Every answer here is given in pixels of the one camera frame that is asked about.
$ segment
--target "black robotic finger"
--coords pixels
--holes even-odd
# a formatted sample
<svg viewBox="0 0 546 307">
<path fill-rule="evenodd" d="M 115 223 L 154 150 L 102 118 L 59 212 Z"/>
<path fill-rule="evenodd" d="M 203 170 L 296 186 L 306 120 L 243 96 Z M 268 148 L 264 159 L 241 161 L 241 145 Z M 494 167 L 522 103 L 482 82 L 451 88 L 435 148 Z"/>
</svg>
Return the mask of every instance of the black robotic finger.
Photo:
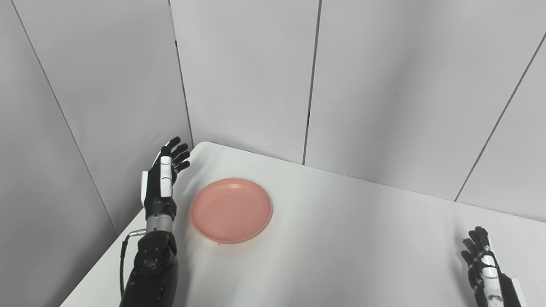
<svg viewBox="0 0 546 307">
<path fill-rule="evenodd" d="M 470 266 L 474 262 L 474 258 L 469 253 L 469 251 L 461 251 L 461 256 L 466 261 L 468 266 Z"/>
<path fill-rule="evenodd" d="M 479 284 L 478 284 L 478 279 L 476 276 L 476 270 L 472 268 L 468 269 L 468 281 L 470 283 L 470 287 L 472 288 L 472 290 L 474 290 L 474 292 L 477 291 Z"/>
<path fill-rule="evenodd" d="M 166 146 L 173 149 L 178 143 L 180 143 L 180 137 L 173 137 Z"/>
<path fill-rule="evenodd" d="M 189 151 L 185 151 L 181 154 L 179 154 L 176 158 L 173 159 L 173 165 L 178 165 L 180 164 L 182 161 L 186 160 L 187 158 L 189 158 Z"/>
<path fill-rule="evenodd" d="M 476 245 L 476 250 L 478 252 L 483 251 L 482 241 L 480 240 L 476 231 L 469 231 L 468 236 L 472 239 L 472 241 L 474 241 L 474 244 Z"/>
<path fill-rule="evenodd" d="M 489 244 L 489 237 L 488 237 L 488 233 L 487 231 L 482 227 L 482 226 L 477 226 L 476 227 L 476 234 L 478 235 L 479 237 L 479 240 L 481 241 L 482 243 L 482 247 L 483 249 L 485 249 L 486 247 L 490 246 Z"/>
<path fill-rule="evenodd" d="M 175 169 L 175 171 L 176 171 L 177 173 L 179 173 L 179 172 L 181 172 L 182 170 L 184 170 L 184 169 L 186 169 L 186 168 L 188 168 L 188 167 L 189 167 L 189 161 L 184 161 L 184 162 L 182 162 L 182 163 L 176 165 L 176 166 L 174 167 L 174 169 Z"/>
<path fill-rule="evenodd" d="M 184 151 L 188 150 L 188 144 L 184 143 L 178 146 L 173 150 L 173 153 L 171 154 L 171 157 L 175 158 L 179 154 L 183 153 Z"/>
<path fill-rule="evenodd" d="M 476 245 L 474 244 L 474 242 L 471 239 L 467 238 L 467 239 L 464 239 L 462 242 L 463 242 L 463 244 L 465 244 L 466 248 L 468 249 L 468 251 L 472 255 L 472 258 L 478 257 L 478 250 L 476 249 Z"/>
</svg>

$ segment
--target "wall seam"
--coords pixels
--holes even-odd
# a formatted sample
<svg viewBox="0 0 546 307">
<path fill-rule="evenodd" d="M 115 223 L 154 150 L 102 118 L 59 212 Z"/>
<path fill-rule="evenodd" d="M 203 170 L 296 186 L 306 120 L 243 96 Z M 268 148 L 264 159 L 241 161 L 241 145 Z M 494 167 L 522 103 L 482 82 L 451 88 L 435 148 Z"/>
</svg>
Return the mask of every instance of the wall seam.
<svg viewBox="0 0 546 307">
<path fill-rule="evenodd" d="M 301 161 L 302 165 L 305 165 L 305 157 L 307 155 L 307 139 L 309 136 L 309 121 L 311 119 L 311 100 L 313 98 L 314 70 L 317 63 L 318 31 L 321 25 L 321 11 L 322 11 L 322 0 L 319 0 L 318 10 L 317 10 L 317 30 L 314 35 L 313 66 L 311 67 L 311 86 L 309 89 L 309 104 L 307 106 L 307 124 L 305 126 L 304 156 Z"/>
<path fill-rule="evenodd" d="M 508 109 L 508 106 L 510 105 L 510 103 L 512 102 L 512 99 L 514 98 L 514 95 L 515 93 L 517 92 L 517 90 L 519 89 L 519 86 L 521 85 L 521 82 L 523 81 L 523 78 L 525 77 L 525 75 L 527 74 L 527 71 L 529 70 L 529 67 L 531 67 L 531 64 L 533 63 L 533 61 L 535 60 L 535 57 L 538 53 L 538 50 L 541 48 L 542 46 L 542 43 L 544 42 L 544 39 L 546 38 L 546 33 L 544 33 L 544 35 L 542 36 L 542 39 L 540 41 L 540 43 L 538 43 L 538 46 L 537 48 L 535 49 L 535 53 L 533 53 L 532 57 L 531 57 L 531 60 L 529 61 L 529 63 L 527 64 L 527 66 L 525 67 L 525 70 L 523 71 L 523 74 L 521 75 L 521 77 L 519 78 L 519 81 L 518 83 L 516 84 L 515 88 L 514 88 L 514 91 L 512 91 L 512 94 L 510 95 L 509 99 L 508 99 L 508 102 L 506 103 L 505 107 L 502 109 L 502 112 L 500 114 L 500 116 L 498 117 L 497 121 L 495 122 L 495 125 L 493 126 L 493 129 L 491 130 L 491 133 L 489 133 L 489 136 L 487 137 L 487 140 L 485 141 L 485 144 L 483 145 L 482 147 L 482 150 L 480 150 L 479 154 L 478 154 L 478 157 L 476 158 L 476 160 L 474 161 L 474 164 L 472 165 L 472 168 L 470 169 L 470 172 L 468 173 L 468 175 L 466 176 L 466 179 L 465 181 L 462 183 L 462 186 L 461 186 L 461 189 L 459 189 L 459 193 L 457 193 L 457 196 L 455 197 L 455 201 L 458 201 L 459 200 L 459 197 L 461 196 L 461 193 L 462 193 L 462 190 L 465 188 L 465 185 L 466 183 L 468 182 L 468 179 L 470 178 L 470 176 L 472 175 L 472 172 L 474 172 L 474 169 L 476 168 L 476 165 L 478 165 L 478 162 L 479 160 L 482 158 L 482 155 L 483 155 L 483 152 L 485 151 L 485 148 L 487 147 L 487 145 L 489 144 L 489 141 L 491 140 L 491 137 L 493 136 L 493 133 L 495 133 L 495 130 L 497 130 L 497 127 L 498 127 L 498 124 L 501 122 L 501 119 L 502 117 L 504 116 L 506 110 Z"/>
<path fill-rule="evenodd" d="M 91 171 L 89 170 L 89 166 L 87 166 L 87 162 L 85 161 L 84 155 L 81 153 L 78 142 L 76 141 L 76 138 L 74 137 L 74 133 L 72 132 L 72 129 L 70 128 L 70 125 L 68 124 L 68 120 L 67 120 L 67 118 L 66 118 L 66 116 L 65 116 L 65 114 L 63 112 L 63 109 L 61 108 L 61 104 L 59 104 L 59 100 L 57 99 L 57 95 L 55 94 L 55 91 L 53 90 L 53 87 L 51 86 L 51 82 L 49 82 L 48 75 L 45 73 L 45 69 L 41 64 L 40 58 L 38 57 L 38 53 L 36 52 L 36 49 L 34 48 L 34 45 L 32 44 L 31 38 L 28 35 L 25 24 L 23 23 L 23 19 L 21 18 L 21 15 L 19 14 L 19 11 L 17 10 L 17 7 L 15 6 L 15 3 L 13 2 L 13 0 L 10 0 L 10 1 L 11 1 L 11 4 L 13 5 L 15 13 L 17 14 L 17 18 L 19 19 L 19 22 L 21 23 L 21 27 L 23 28 L 23 31 L 25 32 L 28 43 L 30 44 L 30 46 L 32 48 L 32 52 L 34 53 L 34 56 L 36 57 L 36 60 L 38 61 L 38 65 L 40 66 L 41 72 L 44 74 L 44 78 L 45 78 L 45 80 L 46 80 L 46 82 L 47 82 L 47 84 L 49 86 L 49 89 L 51 90 L 51 93 L 53 94 L 53 98 L 55 99 L 55 102 L 57 103 L 57 106 L 58 106 L 59 110 L 61 111 L 64 122 L 67 124 L 68 131 L 70 132 L 70 135 L 72 136 L 72 139 L 74 140 L 74 144 L 76 145 L 76 148 L 78 150 L 78 153 L 80 154 L 81 160 L 84 163 L 85 169 L 87 170 L 87 173 L 89 174 L 89 177 L 91 178 L 91 182 L 93 183 L 93 186 L 95 187 L 95 191 L 97 191 L 97 195 L 99 196 L 100 202 L 103 205 L 104 211 L 106 212 L 106 215 L 107 215 L 108 219 L 110 220 L 110 223 L 112 224 L 112 228 L 114 229 L 114 232 L 116 232 L 117 235 L 120 235 L 120 233 L 116 229 L 116 226 L 114 225 L 114 222 L 112 221 L 112 217 L 110 216 L 110 213 L 108 212 L 108 209 L 106 208 L 106 205 L 104 204 L 104 200 L 102 199 L 102 196 L 100 195 L 97 184 L 95 183 L 95 180 L 93 179 L 93 176 L 91 175 Z"/>
</svg>

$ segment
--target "black forearm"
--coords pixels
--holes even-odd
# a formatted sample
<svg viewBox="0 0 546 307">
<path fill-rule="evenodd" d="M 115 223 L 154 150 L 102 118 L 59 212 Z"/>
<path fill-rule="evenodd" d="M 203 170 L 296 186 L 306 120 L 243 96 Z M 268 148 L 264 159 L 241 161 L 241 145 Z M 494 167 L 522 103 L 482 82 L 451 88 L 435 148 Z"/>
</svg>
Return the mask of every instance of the black forearm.
<svg viewBox="0 0 546 307">
<path fill-rule="evenodd" d="M 139 240 L 134 268 L 120 307 L 171 307 L 177 282 L 178 261 L 173 234 L 149 232 Z"/>
</svg>

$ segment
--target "black cable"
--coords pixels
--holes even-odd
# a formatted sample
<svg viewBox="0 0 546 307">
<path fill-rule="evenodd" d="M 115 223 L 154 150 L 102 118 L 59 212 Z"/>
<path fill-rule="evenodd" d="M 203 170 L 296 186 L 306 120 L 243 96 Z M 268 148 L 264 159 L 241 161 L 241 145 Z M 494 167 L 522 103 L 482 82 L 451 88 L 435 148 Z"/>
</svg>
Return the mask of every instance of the black cable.
<svg viewBox="0 0 546 307">
<path fill-rule="evenodd" d="M 123 282 L 123 262 L 125 260 L 125 252 L 127 251 L 127 244 L 129 244 L 129 238 L 130 238 L 130 235 L 127 235 L 125 237 L 125 240 L 121 243 L 121 255 L 120 255 L 120 292 L 121 292 L 121 297 L 123 297 L 123 293 L 124 293 L 124 285 L 125 283 Z"/>
</svg>

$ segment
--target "prosthetic hand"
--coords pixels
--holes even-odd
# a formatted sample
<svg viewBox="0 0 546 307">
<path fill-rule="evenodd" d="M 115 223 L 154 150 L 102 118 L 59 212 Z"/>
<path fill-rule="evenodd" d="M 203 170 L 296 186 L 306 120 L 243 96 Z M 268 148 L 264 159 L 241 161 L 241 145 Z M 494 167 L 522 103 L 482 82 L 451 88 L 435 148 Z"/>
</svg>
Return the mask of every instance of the prosthetic hand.
<svg viewBox="0 0 546 307">
<path fill-rule="evenodd" d="M 146 211 L 146 234 L 138 242 L 134 268 L 125 291 L 122 284 L 120 307 L 173 305 L 178 283 L 176 241 L 172 234 L 176 216 L 173 184 L 178 172 L 189 167 L 189 162 L 185 161 L 189 157 L 188 145 L 177 147 L 179 143 L 180 138 L 175 137 L 163 146 L 152 168 L 142 174 L 141 200 Z"/>
<path fill-rule="evenodd" d="M 478 226 L 468 236 L 462 241 L 468 250 L 461 254 L 468 264 L 468 281 L 478 307 L 526 307 L 512 279 L 501 272 L 487 231 Z"/>
</svg>

